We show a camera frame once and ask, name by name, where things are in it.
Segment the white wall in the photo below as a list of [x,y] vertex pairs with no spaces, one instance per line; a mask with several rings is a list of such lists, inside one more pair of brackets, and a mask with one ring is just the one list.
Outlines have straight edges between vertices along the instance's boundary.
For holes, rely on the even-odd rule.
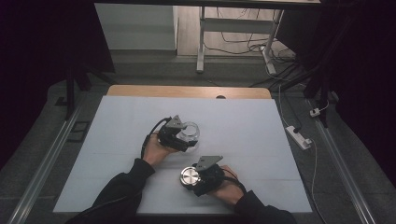
[[109,49],[176,49],[177,7],[95,4]]

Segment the black sleeve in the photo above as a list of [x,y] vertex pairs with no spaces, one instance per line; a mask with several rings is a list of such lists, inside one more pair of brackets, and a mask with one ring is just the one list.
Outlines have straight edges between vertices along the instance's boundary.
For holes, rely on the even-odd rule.
[[249,223],[294,224],[293,215],[271,205],[265,206],[259,198],[249,191],[236,203],[235,213],[245,217]]
[[128,174],[113,177],[99,193],[93,206],[66,224],[131,223],[141,202],[146,180],[154,173],[148,163],[135,159],[134,167]]

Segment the hand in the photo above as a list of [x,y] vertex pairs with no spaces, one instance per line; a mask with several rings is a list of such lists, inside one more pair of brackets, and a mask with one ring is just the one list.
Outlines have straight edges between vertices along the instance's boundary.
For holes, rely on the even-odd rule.
[[143,156],[143,160],[146,161],[151,166],[155,166],[163,161],[165,157],[173,152],[177,152],[177,150],[164,147],[158,141],[158,132],[153,133],[146,145],[145,155]]
[[[236,173],[231,170],[227,165],[221,166],[224,169],[224,174],[230,178],[237,178]],[[218,189],[215,189],[208,193],[213,195],[222,201],[229,203],[231,205],[236,205],[236,203],[244,196],[244,192],[234,183],[228,180],[224,180]]]

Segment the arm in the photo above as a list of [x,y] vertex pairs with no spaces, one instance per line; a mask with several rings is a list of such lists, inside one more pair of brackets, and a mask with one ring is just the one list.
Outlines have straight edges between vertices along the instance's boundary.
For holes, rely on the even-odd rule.
[[175,150],[161,146],[157,134],[153,134],[148,141],[143,160],[135,159],[128,174],[121,173],[113,177],[99,193],[93,206],[68,220],[66,224],[133,221],[146,180],[155,173],[153,166],[172,152]]
[[[226,172],[226,176],[237,178],[230,167],[222,167]],[[249,191],[244,195],[242,190],[231,181],[224,181],[223,184],[210,193],[220,198],[226,203],[234,205],[235,213],[245,217],[249,223],[274,223],[274,224],[292,224],[296,223],[293,215],[284,210],[279,210],[271,205],[265,206],[259,198]]]

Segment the table surface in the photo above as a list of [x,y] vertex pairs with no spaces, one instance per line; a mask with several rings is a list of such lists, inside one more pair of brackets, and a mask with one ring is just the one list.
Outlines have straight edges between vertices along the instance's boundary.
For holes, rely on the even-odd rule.
[[271,93],[264,88],[229,87],[114,85],[107,95],[187,98],[216,98],[221,95],[226,99],[271,99]]
[[[227,100],[215,99],[219,94]],[[267,203],[295,213],[311,212],[276,103],[270,98],[266,89],[113,86],[96,111],[54,212],[89,207],[112,176],[130,169],[140,154],[136,143],[141,144],[144,130],[163,115],[175,114],[200,126],[199,149],[177,153],[158,167],[144,189],[138,214],[231,214],[229,207],[211,197],[197,200],[175,179],[202,155],[224,156],[221,164],[234,167],[246,188],[255,189]],[[256,164],[255,169],[249,164]]]

